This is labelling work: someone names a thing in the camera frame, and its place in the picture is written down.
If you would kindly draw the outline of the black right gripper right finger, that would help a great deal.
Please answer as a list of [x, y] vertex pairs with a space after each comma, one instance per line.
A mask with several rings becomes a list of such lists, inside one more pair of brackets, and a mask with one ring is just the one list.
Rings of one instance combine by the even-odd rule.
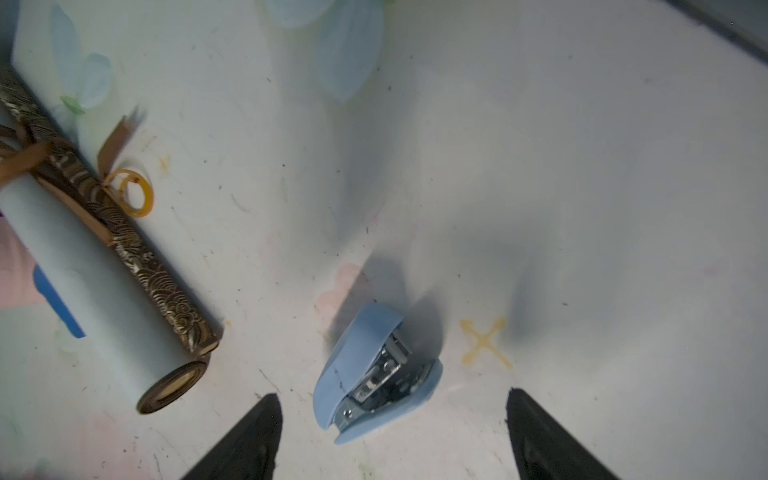
[[618, 479], [525, 390], [510, 389], [506, 411], [521, 479]]

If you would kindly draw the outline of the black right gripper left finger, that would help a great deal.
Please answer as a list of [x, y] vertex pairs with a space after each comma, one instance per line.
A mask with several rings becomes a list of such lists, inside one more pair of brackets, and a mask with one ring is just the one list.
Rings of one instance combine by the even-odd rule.
[[272, 479], [282, 426], [278, 395], [265, 395], [183, 479]]

